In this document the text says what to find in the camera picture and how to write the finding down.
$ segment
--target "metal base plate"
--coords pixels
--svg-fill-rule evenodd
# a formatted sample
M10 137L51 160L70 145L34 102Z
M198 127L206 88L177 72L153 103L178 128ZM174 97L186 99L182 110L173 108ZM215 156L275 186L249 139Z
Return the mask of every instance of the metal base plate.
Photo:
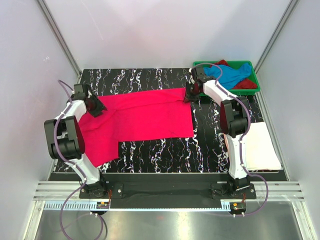
M108 182L107 183L107 189L111 190L111 199L121 199L122 195L123 195L123 191L124 191L124 185L121 182ZM94 196L93 194L89 194L87 192L82 192L80 191L79 194L79 198L80 199L97 199L97 198L101 198L101 199L108 199L109 196L106 193L106 195L102 196L102 197L97 197Z
M227 186L226 183L212 183L211 189L215 189L219 192L222 190L222 193L223 193L223 191L224 191L223 189L225 189L225 186ZM242 199L244 199L244 194L245 194L246 199L257 199L256 190L255 190L255 186L253 185L253 183L250 184L249 188L235 191L232 194L229 194L229 193L218 194L218 193L212 191L212 198L215 200L224 200L224 199L242 200Z

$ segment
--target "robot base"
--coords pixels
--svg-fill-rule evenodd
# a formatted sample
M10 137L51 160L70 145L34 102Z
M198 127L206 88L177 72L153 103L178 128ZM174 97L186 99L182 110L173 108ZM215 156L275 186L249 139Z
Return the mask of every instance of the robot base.
M121 199L123 195L123 188L124 185L121 182L107 182L106 183L106 189L111 190L111 199ZM105 191L104 194L102 193L89 193L85 191L85 189L82 189L79 194L80 199L108 199L109 194L108 191Z
M214 200L243 200L245 194L245 199L257 199L255 186L252 183L250 183L250 186L248 188L244 188L238 191L231 191L229 190L230 188L228 186L229 185L227 183L212 183L212 198Z

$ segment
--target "red cloth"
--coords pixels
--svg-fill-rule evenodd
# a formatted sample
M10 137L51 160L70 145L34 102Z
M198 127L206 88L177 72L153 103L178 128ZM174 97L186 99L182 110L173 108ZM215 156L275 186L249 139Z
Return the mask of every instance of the red cloth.
M85 114L79 126L85 154L97 167L117 159L118 142L194 136L191 108L184 88L101 96L101 116Z
M215 63L216 65L225 65L229 66L229 64L225 60L220 60ZM234 86L232 89L256 89L258 85L251 81L249 78L243 79L241 82L238 82L237 85Z

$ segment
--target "black bar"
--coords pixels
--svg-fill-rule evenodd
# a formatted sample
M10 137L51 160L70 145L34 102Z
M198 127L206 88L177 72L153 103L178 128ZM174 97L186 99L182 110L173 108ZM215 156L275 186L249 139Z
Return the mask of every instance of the black bar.
M287 181L283 170L278 172L257 172L268 182ZM226 182L228 173L104 173L104 178L110 182ZM76 173L53 172L49 181L79 181ZM258 177L249 177L251 182L260 182Z

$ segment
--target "blue cloth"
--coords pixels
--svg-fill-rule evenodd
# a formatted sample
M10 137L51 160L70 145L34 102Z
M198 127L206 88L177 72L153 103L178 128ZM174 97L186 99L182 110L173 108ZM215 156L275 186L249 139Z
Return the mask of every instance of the blue cloth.
M219 79L219 83L225 89L233 89L239 82L246 79L251 75L252 67L249 63L244 63L239 69L233 69L229 66L218 65L222 69L222 76ZM216 66L204 67L204 73L207 76L219 77L220 69Z

